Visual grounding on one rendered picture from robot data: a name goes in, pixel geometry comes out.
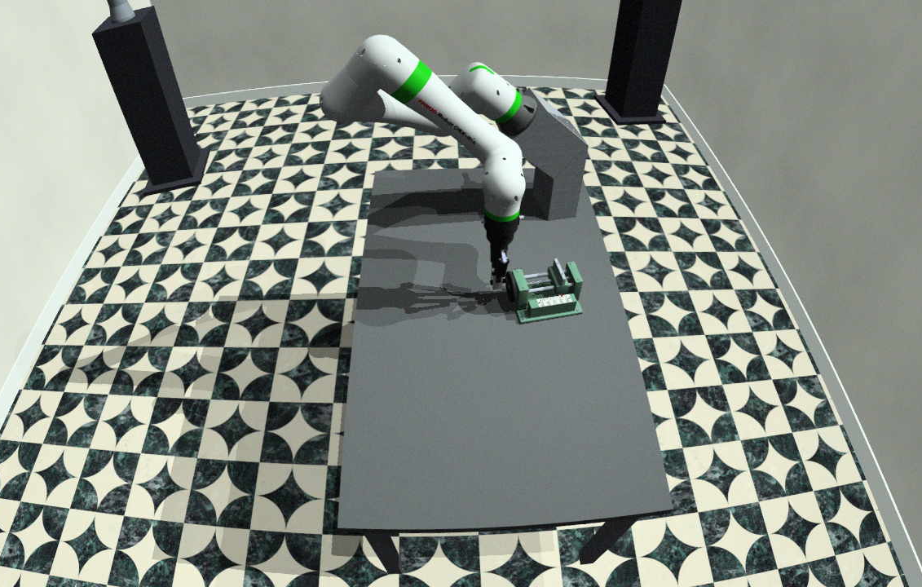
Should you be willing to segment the green bench vise with handwheel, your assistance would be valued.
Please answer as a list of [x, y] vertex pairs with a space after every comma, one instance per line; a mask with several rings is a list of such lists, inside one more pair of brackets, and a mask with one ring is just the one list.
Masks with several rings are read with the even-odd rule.
[[[583, 315], [579, 304], [583, 280], [575, 263], [567, 263], [566, 270], [562, 270], [555, 258], [547, 272], [526, 276], [523, 270], [512, 272], [506, 272], [502, 284], [505, 283], [508, 297], [515, 305], [520, 324]], [[537, 277], [549, 277], [549, 280], [527, 282], [527, 279]]]

